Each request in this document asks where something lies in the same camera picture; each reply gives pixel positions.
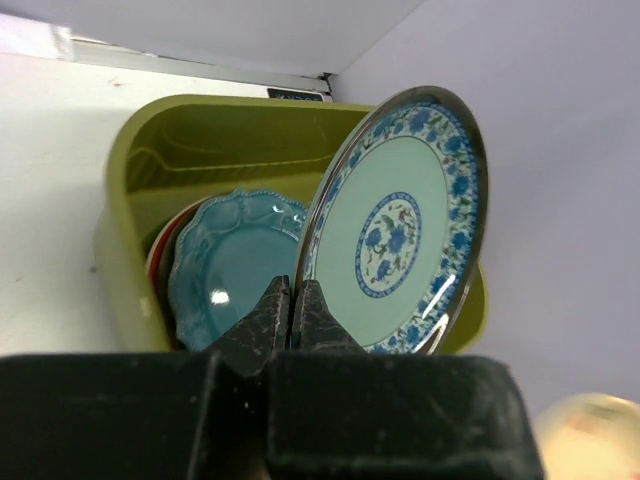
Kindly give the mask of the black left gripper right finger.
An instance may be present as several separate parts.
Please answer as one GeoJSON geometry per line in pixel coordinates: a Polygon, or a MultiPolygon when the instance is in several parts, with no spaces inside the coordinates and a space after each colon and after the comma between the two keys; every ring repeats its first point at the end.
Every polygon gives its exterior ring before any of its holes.
{"type": "Polygon", "coordinates": [[[269,362],[265,460],[274,479],[541,479],[509,368],[483,356],[367,354],[317,281],[296,295],[269,362]]]}

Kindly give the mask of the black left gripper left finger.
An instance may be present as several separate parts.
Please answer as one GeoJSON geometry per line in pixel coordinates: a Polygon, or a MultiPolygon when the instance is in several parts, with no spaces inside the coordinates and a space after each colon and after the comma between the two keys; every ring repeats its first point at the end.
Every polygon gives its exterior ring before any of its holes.
{"type": "Polygon", "coordinates": [[[26,354],[1,360],[5,479],[264,479],[264,376],[290,287],[200,353],[26,354]]]}

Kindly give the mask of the dark red rimmed cream plate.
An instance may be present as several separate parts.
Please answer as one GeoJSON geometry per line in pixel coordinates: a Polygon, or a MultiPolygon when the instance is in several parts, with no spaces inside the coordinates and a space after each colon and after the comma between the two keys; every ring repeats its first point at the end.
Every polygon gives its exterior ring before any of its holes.
{"type": "Polygon", "coordinates": [[[146,272],[149,278],[149,281],[152,284],[154,289],[154,293],[158,294],[159,291],[159,269],[161,263],[161,257],[164,253],[167,243],[169,242],[169,237],[173,233],[173,231],[177,228],[177,225],[190,213],[197,210],[200,201],[192,203],[187,207],[183,208],[177,214],[175,214],[167,223],[162,227],[160,232],[157,234],[150,250],[147,255],[146,260],[146,272]]]}

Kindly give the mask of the teal scalloped plate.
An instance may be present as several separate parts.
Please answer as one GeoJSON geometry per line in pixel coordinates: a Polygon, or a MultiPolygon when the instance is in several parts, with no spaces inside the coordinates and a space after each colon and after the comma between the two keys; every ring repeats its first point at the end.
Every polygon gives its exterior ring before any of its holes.
{"type": "Polygon", "coordinates": [[[271,190],[205,200],[179,233],[167,284],[177,339],[202,351],[258,303],[277,276],[293,274],[306,207],[271,190]]]}

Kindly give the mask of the blue patterned small plate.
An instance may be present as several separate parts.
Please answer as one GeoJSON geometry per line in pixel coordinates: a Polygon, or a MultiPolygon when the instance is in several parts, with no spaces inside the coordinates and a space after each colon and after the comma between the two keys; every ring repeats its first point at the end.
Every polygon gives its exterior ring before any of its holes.
{"type": "Polygon", "coordinates": [[[317,282],[368,352],[434,352],[476,272],[488,210],[479,126],[453,92],[419,86],[367,113],[329,163],[297,251],[294,288],[317,282]]]}

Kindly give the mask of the cream plate with calligraphy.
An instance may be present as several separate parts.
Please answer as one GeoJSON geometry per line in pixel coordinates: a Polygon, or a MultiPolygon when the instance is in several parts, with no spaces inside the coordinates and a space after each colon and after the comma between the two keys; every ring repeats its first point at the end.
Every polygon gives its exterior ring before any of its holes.
{"type": "Polygon", "coordinates": [[[639,477],[639,405],[633,401],[571,396],[541,413],[534,432],[547,479],[639,477]]]}

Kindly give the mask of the red plate with teal flower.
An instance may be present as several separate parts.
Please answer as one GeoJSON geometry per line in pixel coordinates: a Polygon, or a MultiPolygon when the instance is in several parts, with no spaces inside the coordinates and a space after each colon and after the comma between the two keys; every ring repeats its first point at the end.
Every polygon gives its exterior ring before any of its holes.
{"type": "Polygon", "coordinates": [[[149,253],[147,255],[145,269],[148,280],[151,284],[155,283],[156,273],[160,261],[160,257],[164,251],[168,238],[168,226],[165,226],[156,236],[149,253]]]}

